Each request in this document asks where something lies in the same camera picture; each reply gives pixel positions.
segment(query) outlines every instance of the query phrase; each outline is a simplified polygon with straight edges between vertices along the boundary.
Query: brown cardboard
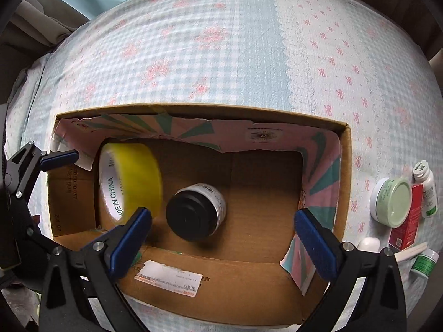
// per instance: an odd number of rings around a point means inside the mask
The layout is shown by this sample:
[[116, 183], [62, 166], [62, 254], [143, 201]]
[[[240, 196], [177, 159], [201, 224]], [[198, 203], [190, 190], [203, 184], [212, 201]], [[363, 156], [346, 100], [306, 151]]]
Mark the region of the brown cardboard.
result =
[[[334, 233], [342, 238], [351, 184], [351, 135], [346, 124], [280, 111], [194, 104], [107, 107], [72, 112], [59, 118], [123, 112], [295, 123], [336, 132], [341, 141], [342, 159]], [[291, 276], [279, 264], [293, 235], [293, 213], [300, 196], [301, 156], [294, 151], [220, 154], [177, 141], [143, 142], [158, 159], [164, 205], [178, 189], [205, 182], [220, 189], [227, 200], [228, 212], [217, 232], [202, 243], [189, 243], [174, 235], [163, 213], [154, 220], [147, 245], [142, 248], [141, 263], [151, 259], [203, 274], [196, 297], [135, 280], [133, 277], [143, 264], [135, 265], [120, 281], [122, 291], [150, 305], [211, 322], [252, 326], [302, 323], [321, 299], [326, 283], [316, 275], [302, 297]], [[48, 173], [49, 202], [57, 241], [78, 249], [99, 233], [83, 231], [96, 225], [110, 228], [112, 223], [106, 218], [101, 199], [96, 198], [94, 203], [94, 172], [77, 171], [77, 198], [72, 197], [72, 190], [68, 192], [67, 183], [74, 182], [73, 170], [70, 166]]]

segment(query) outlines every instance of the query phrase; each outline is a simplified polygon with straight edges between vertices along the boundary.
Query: red box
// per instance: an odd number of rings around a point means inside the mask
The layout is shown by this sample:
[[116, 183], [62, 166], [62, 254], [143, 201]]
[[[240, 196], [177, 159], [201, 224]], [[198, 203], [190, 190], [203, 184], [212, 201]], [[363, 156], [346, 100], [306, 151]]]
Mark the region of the red box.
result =
[[423, 193], [423, 185], [413, 186], [413, 201], [409, 209], [408, 217], [401, 224], [400, 227], [391, 230], [391, 237], [389, 237], [389, 244], [395, 248], [404, 250], [412, 245], [415, 241], [417, 233], [418, 222], [421, 217], [421, 199]]

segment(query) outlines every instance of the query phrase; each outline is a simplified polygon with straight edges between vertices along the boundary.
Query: yellow tape roll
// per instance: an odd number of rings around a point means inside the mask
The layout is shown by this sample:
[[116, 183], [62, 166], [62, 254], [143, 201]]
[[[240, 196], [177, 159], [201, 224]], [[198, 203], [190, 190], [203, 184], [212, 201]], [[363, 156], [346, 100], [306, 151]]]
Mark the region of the yellow tape roll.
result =
[[156, 217], [162, 204], [162, 179], [151, 150], [140, 143], [107, 143], [98, 163], [100, 189], [116, 224], [126, 223], [139, 207]]

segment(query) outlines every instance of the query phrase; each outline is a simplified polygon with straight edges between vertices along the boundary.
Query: bed sheet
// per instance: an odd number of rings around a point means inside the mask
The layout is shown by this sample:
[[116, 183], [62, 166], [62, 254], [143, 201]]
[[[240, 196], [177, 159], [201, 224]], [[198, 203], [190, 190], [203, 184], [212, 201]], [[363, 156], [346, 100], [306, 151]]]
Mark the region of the bed sheet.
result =
[[[264, 107], [348, 123], [353, 156], [344, 239], [354, 244], [365, 236], [388, 243], [390, 230], [369, 215], [380, 178], [411, 180], [413, 165], [426, 159], [443, 201], [443, 100], [435, 76], [403, 30], [355, 0], [127, 0], [28, 71], [12, 100], [7, 152], [29, 140], [48, 149], [59, 113], [154, 102]], [[12, 121], [24, 106], [17, 139]], [[45, 176], [29, 206], [51, 236]], [[416, 242], [441, 250], [441, 215], [421, 221]], [[425, 287], [410, 268], [400, 265], [408, 313]], [[358, 281], [337, 328], [361, 287]], [[233, 328], [143, 304], [136, 310], [152, 331]]]

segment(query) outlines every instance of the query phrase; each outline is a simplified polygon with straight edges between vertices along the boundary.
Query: metal screw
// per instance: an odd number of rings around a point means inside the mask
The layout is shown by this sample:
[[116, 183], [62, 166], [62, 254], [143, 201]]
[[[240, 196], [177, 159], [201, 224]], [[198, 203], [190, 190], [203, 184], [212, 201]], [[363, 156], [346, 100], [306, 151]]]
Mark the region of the metal screw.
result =
[[391, 257], [394, 253], [392, 252], [392, 249], [390, 249], [390, 248], [384, 248], [383, 249], [383, 253], [386, 255], [386, 256], [388, 256], [388, 257]]
[[52, 251], [52, 253], [56, 256], [58, 256], [59, 254], [61, 254], [63, 252], [63, 248], [61, 246], [57, 246], [56, 248], [54, 248], [54, 250]]
[[97, 241], [92, 245], [92, 248], [96, 251], [101, 251], [103, 247], [105, 247], [105, 244], [102, 241]]
[[342, 246], [343, 249], [348, 252], [354, 249], [354, 245], [351, 242], [344, 242]]

